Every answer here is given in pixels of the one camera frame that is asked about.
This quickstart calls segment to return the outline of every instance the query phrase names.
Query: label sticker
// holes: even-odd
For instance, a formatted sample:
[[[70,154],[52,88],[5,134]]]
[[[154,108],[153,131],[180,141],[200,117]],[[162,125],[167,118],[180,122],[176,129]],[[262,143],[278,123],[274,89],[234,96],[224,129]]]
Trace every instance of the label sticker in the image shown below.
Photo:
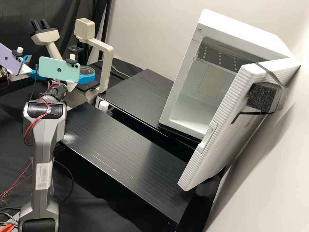
[[[107,86],[108,86],[108,79],[105,81],[104,88],[107,88]]]
[[[35,190],[48,189],[51,186],[52,161],[36,164]]]

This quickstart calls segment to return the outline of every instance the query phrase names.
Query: smartphone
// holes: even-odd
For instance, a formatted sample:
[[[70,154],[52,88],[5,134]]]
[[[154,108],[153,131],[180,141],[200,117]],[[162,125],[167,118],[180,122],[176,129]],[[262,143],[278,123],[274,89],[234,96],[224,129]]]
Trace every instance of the smartphone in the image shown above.
[[[39,59],[38,74],[41,77],[78,83],[80,78],[80,64],[69,64],[64,60],[41,56]]]
[[[14,56],[12,50],[0,43],[0,65],[17,76],[22,68],[23,58]]]

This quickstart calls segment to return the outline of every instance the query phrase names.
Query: mint green iphone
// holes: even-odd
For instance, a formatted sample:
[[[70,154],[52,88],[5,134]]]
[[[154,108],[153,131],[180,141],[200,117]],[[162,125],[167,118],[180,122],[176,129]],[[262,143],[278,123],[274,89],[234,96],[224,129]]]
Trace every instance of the mint green iphone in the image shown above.
[[[57,60],[41,56],[39,59],[39,71],[41,77],[72,81],[78,83],[80,78],[80,64],[69,64],[64,60]]]

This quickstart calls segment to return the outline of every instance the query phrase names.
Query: black foam block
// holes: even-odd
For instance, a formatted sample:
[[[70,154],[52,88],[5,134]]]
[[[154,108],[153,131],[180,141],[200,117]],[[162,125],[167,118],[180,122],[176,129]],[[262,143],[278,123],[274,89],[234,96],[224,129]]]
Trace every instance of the black foam block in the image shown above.
[[[249,92],[247,106],[270,113],[277,109],[283,89],[269,82],[254,83]]]

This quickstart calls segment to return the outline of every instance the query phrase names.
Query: white panel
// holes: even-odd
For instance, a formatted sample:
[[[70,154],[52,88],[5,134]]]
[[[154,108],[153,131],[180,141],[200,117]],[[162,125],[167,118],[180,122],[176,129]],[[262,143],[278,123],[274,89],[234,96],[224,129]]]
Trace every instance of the white panel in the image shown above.
[[[286,85],[299,68],[299,63],[293,58],[266,61],[261,65],[273,71],[278,79]],[[216,175],[226,166],[247,141],[255,123],[263,116],[240,115],[234,124],[232,120],[246,107],[246,95],[254,82],[275,81],[266,72],[255,64],[243,65],[236,75],[230,89],[220,104],[213,121],[218,124],[203,153],[195,150],[178,185],[185,191],[190,190],[204,180]]]

